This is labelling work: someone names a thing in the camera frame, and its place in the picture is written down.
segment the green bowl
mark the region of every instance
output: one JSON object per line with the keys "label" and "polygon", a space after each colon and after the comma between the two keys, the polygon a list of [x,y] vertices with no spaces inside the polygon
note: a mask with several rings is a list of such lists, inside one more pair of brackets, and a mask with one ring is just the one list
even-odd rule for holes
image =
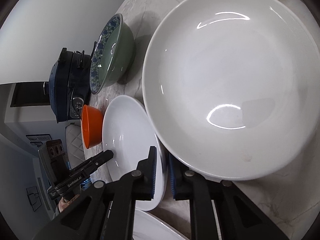
{"label": "green bowl", "polygon": [[114,15],[104,27],[90,67],[90,89],[95,95],[116,83],[132,64],[135,44],[132,31],[122,14]]}

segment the large white bowl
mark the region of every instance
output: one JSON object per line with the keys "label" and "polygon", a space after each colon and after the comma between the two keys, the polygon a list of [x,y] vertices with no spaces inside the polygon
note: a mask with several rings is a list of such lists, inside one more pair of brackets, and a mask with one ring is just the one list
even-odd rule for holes
{"label": "large white bowl", "polygon": [[157,149],[155,194],[151,201],[136,201],[136,208],[154,209],[164,196],[167,167],[162,145],[152,128],[143,105],[136,99],[121,95],[109,104],[102,126],[103,150],[112,150],[114,157],[107,162],[113,181],[137,168],[148,158],[150,146]]}
{"label": "large white bowl", "polygon": [[142,74],[156,134],[218,179],[270,174],[315,131],[320,55],[277,0],[184,0],[155,31]]}

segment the screw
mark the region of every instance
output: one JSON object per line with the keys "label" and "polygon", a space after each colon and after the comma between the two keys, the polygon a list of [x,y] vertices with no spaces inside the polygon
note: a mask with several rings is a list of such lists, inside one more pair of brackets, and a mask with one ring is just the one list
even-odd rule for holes
{"label": "screw", "polygon": [[142,172],[139,170],[135,170],[135,171],[131,172],[131,175],[134,177],[139,177],[141,174],[142,174]]}
{"label": "screw", "polygon": [[101,187],[104,186],[104,182],[101,181],[101,180],[98,180],[93,185],[94,185],[95,188],[101,188]]}
{"label": "screw", "polygon": [[191,171],[191,170],[187,170],[187,171],[185,171],[185,173],[184,173],[187,177],[192,177],[194,174],[195,174],[195,172],[194,171]]}
{"label": "screw", "polygon": [[232,182],[230,180],[223,180],[222,185],[225,187],[230,187],[232,186]]}

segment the blue floral pattern rim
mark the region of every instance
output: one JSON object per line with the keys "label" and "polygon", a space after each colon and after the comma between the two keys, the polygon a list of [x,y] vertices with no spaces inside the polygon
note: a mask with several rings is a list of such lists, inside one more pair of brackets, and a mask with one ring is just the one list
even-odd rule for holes
{"label": "blue floral pattern rim", "polygon": [[118,13],[114,15],[106,24],[106,26],[103,28],[101,35],[99,37],[97,46],[94,50],[92,61],[91,61],[91,67],[90,67],[90,89],[93,94],[97,94],[100,91],[100,88],[102,84],[100,84],[99,81],[99,64],[102,56],[102,52],[104,49],[105,44],[107,43],[107,40],[111,33],[114,31],[116,27],[122,25],[123,18],[122,14]]}

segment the kitchen appliance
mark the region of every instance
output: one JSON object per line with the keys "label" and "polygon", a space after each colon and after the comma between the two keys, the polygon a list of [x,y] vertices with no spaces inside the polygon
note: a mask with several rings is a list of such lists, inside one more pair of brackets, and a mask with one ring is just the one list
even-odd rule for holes
{"label": "kitchen appliance", "polygon": [[57,122],[79,119],[82,107],[90,100],[89,71],[91,56],[63,48],[53,65],[44,94],[49,94]]}

